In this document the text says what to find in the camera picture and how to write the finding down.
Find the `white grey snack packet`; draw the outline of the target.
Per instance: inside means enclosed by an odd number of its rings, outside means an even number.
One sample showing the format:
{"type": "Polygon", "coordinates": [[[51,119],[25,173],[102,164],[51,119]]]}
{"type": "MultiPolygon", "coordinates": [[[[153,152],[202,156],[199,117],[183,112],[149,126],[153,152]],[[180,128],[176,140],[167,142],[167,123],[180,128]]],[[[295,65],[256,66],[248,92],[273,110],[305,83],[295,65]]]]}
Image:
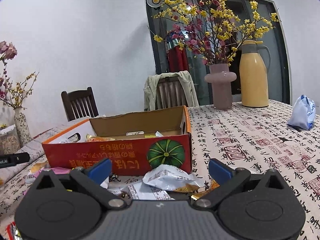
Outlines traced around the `white grey snack packet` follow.
{"type": "Polygon", "coordinates": [[[166,191],[147,185],[141,180],[125,186],[123,191],[132,200],[173,200],[166,191]]]}

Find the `beige jacket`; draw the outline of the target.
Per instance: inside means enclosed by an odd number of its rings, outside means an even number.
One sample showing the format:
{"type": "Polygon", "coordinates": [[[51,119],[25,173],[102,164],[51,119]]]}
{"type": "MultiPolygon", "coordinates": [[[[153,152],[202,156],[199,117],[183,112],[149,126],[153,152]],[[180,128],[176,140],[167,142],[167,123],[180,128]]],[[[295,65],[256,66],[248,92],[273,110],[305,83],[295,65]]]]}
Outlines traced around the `beige jacket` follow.
{"type": "Polygon", "coordinates": [[[188,106],[199,106],[195,86],[190,73],[187,70],[175,73],[162,73],[159,75],[148,76],[144,85],[144,111],[156,109],[156,88],[161,79],[166,77],[176,77],[185,93],[188,106]]]}

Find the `dark wooden chair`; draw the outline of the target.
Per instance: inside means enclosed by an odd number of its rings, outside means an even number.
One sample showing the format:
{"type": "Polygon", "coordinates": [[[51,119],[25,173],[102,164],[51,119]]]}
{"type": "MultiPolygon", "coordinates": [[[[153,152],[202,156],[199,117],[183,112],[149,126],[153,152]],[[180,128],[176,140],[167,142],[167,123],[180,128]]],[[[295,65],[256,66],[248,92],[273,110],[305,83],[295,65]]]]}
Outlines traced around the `dark wooden chair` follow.
{"type": "Polygon", "coordinates": [[[99,115],[92,87],[69,93],[63,91],[61,93],[61,99],[68,121],[86,116],[94,118],[99,115]]]}

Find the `calligraphy tablecloth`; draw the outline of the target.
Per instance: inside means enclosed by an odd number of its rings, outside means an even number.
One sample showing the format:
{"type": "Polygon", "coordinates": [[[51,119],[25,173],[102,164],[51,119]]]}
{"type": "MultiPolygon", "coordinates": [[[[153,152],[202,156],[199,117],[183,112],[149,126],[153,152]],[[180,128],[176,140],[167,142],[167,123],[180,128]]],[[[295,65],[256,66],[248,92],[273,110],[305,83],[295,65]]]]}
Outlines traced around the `calligraphy tablecloth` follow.
{"type": "Polygon", "coordinates": [[[287,125],[292,108],[270,101],[266,108],[236,102],[227,111],[213,106],[189,108],[193,147],[192,171],[205,187],[210,158],[252,173],[277,169],[306,213],[300,239],[319,239],[319,120],[309,131],[287,125]]]}

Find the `green snack bar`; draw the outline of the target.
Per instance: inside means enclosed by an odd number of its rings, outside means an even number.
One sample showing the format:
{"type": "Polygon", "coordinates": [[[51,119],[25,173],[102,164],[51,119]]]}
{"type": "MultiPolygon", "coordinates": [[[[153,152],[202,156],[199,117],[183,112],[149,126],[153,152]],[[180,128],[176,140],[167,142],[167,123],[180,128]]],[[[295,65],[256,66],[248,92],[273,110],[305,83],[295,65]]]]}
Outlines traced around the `green snack bar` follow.
{"type": "Polygon", "coordinates": [[[144,135],[144,138],[156,138],[156,135],[144,135]]]}

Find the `wooden chair with jacket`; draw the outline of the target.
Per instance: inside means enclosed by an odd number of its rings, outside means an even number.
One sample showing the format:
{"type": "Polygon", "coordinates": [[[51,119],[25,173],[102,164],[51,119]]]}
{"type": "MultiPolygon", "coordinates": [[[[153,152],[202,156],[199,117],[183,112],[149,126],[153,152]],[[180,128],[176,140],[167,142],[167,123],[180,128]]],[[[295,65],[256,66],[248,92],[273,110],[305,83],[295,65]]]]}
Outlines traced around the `wooden chair with jacket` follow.
{"type": "Polygon", "coordinates": [[[176,76],[159,80],[155,100],[156,110],[188,105],[183,87],[176,76]]]}

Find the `clear seed container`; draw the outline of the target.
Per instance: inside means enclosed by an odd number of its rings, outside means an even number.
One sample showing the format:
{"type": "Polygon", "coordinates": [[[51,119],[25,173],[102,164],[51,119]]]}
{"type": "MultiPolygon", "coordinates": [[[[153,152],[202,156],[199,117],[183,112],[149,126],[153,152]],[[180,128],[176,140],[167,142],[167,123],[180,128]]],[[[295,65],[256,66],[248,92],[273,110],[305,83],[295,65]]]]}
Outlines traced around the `clear seed container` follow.
{"type": "Polygon", "coordinates": [[[0,154],[13,154],[16,153],[20,148],[20,140],[17,134],[16,126],[11,125],[6,128],[1,128],[0,154]]]}

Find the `orange gold snack packet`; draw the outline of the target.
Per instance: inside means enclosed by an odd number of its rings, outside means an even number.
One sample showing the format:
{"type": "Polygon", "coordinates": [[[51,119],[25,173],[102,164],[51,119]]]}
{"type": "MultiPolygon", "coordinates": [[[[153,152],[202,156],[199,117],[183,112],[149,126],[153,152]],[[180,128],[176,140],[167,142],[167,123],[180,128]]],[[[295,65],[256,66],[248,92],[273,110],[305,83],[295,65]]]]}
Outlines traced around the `orange gold snack packet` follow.
{"type": "Polygon", "coordinates": [[[87,142],[115,141],[115,139],[111,138],[111,137],[99,137],[99,136],[93,136],[93,135],[87,134],[86,135],[86,141],[87,142]]]}

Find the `red blue hanging garment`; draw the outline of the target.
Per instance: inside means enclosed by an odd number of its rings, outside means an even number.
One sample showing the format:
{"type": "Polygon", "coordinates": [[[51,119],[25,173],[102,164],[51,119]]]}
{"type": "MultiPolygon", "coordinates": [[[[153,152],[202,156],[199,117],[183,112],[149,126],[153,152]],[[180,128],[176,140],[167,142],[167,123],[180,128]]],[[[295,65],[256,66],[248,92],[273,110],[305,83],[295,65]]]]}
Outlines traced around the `red blue hanging garment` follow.
{"type": "Polygon", "coordinates": [[[169,72],[173,73],[189,70],[186,49],[181,48],[178,43],[177,34],[173,30],[169,31],[165,38],[165,45],[169,72]]]}

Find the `blue white plastic bag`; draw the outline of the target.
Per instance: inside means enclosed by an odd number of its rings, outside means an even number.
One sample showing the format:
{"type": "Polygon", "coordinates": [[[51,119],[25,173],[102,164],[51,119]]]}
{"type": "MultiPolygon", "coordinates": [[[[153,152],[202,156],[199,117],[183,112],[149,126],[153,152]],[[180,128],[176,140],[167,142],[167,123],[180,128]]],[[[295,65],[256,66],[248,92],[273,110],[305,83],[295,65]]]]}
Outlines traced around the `blue white plastic bag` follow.
{"type": "Polygon", "coordinates": [[[309,131],[313,128],[316,117],[316,105],[306,95],[301,95],[295,102],[287,124],[309,131]]]}

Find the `patterned folded cloth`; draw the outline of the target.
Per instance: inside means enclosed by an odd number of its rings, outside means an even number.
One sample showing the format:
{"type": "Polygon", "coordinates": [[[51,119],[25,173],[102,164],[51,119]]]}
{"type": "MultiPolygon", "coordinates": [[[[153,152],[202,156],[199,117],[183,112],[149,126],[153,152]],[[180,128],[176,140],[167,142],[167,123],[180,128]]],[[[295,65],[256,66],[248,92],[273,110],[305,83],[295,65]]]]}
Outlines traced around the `patterned folded cloth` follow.
{"type": "Polygon", "coordinates": [[[62,132],[63,130],[77,124],[83,120],[88,119],[88,117],[76,119],[73,121],[66,122],[57,127],[51,128],[40,135],[37,135],[32,141],[24,145],[20,148],[16,154],[27,152],[30,156],[30,160],[27,163],[18,164],[12,167],[1,168],[1,186],[3,186],[6,182],[8,182],[11,178],[13,178],[16,174],[21,172],[24,168],[26,168],[29,164],[39,159],[39,157],[44,155],[44,150],[42,147],[42,143],[49,139],[50,137],[62,132]]]}

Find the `silver foil snack packet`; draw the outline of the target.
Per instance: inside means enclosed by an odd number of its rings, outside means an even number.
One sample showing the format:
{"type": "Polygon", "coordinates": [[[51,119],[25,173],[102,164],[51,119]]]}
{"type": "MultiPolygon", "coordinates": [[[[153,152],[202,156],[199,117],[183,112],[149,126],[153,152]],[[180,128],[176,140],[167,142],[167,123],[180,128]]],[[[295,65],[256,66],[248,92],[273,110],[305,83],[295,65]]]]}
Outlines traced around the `silver foil snack packet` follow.
{"type": "Polygon", "coordinates": [[[9,240],[23,240],[15,222],[11,222],[6,227],[6,231],[8,233],[9,240]]]}

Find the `pink glass vase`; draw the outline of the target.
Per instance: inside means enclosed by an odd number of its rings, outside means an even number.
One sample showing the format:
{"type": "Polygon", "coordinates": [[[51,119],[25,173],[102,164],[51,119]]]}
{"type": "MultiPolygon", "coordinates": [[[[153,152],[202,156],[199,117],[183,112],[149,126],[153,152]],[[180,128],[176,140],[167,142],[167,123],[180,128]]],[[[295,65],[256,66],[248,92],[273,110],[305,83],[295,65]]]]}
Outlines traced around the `pink glass vase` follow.
{"type": "Polygon", "coordinates": [[[204,80],[212,85],[214,107],[219,110],[230,109],[233,102],[231,82],[236,80],[236,74],[229,71],[227,63],[212,64],[209,70],[204,80]]]}

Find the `red orange cardboard box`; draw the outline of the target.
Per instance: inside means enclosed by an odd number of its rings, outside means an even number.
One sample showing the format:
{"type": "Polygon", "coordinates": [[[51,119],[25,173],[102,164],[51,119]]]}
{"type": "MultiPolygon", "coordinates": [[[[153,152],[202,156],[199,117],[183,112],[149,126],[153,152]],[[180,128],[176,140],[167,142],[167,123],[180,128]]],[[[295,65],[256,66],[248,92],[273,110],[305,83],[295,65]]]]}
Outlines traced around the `red orange cardboard box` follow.
{"type": "Polygon", "coordinates": [[[185,106],[88,118],[42,143],[51,167],[90,168],[104,158],[119,176],[143,176],[161,164],[192,170],[191,125],[185,106]],[[159,131],[163,137],[144,138],[159,131]],[[115,141],[87,142],[86,135],[115,141]]]}

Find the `yellow twig branches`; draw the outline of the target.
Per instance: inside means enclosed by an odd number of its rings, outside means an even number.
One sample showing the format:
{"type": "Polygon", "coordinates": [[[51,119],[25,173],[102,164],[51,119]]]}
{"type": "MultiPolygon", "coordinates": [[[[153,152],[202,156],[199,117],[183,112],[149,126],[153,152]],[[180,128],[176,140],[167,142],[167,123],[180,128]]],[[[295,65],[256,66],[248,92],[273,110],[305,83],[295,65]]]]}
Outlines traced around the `yellow twig branches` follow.
{"type": "Polygon", "coordinates": [[[7,73],[1,76],[1,102],[13,109],[23,108],[23,100],[33,93],[39,73],[33,72],[24,81],[14,83],[7,73]]]}

